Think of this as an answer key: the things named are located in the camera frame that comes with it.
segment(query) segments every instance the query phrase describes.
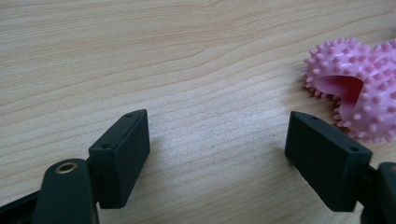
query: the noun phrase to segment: wooden table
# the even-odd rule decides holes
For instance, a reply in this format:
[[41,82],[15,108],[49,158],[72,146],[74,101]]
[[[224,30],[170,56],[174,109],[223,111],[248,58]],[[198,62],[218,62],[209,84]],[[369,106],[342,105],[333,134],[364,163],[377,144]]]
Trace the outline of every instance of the wooden table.
[[[301,76],[342,36],[395,38],[396,2],[0,1],[0,205],[146,108],[151,153],[101,223],[359,223],[283,151],[291,110],[336,122]],[[364,145],[374,167],[396,161],[396,142]]]

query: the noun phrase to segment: small hole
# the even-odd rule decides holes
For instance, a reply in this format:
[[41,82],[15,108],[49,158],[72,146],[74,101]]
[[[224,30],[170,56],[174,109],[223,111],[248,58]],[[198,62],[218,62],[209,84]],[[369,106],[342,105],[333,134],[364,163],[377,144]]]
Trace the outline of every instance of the small hole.
[[350,147],[349,149],[352,151],[359,151],[359,149],[357,147]]
[[103,144],[102,145],[102,148],[110,148],[111,147],[111,144]]
[[65,164],[58,166],[55,172],[57,174],[64,175],[76,170],[77,167],[78,165],[75,162],[67,162]]

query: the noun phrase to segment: pink rubber toy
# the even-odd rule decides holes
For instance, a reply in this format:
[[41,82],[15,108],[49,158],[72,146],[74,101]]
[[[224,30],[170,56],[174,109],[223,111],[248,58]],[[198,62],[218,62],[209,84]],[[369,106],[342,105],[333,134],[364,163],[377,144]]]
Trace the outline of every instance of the pink rubber toy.
[[364,142],[391,142],[396,135],[396,39],[373,49],[354,38],[327,40],[309,52],[305,86],[338,101],[337,125]]

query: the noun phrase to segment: wood grain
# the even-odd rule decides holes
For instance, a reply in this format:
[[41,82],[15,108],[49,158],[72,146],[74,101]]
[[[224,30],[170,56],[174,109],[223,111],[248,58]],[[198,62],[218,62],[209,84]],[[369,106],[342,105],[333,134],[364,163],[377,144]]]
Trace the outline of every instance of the wood grain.
[[[151,153],[101,223],[359,223],[285,158],[289,113],[334,123],[303,88],[308,50],[381,43],[395,21],[392,0],[0,1],[0,205],[146,108]],[[365,145],[396,161],[396,143]]]

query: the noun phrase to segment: black clamp jaw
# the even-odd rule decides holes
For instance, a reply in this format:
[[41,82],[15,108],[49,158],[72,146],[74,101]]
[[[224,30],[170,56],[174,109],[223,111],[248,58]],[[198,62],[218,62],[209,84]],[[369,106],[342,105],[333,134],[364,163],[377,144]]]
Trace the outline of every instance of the black clamp jaw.
[[41,190],[0,208],[1,223],[99,223],[101,208],[122,208],[149,155],[146,110],[122,116],[89,149],[84,161],[53,164]]
[[286,156],[334,212],[363,206],[361,223],[396,223],[396,163],[369,165],[373,152],[325,121],[292,111]]

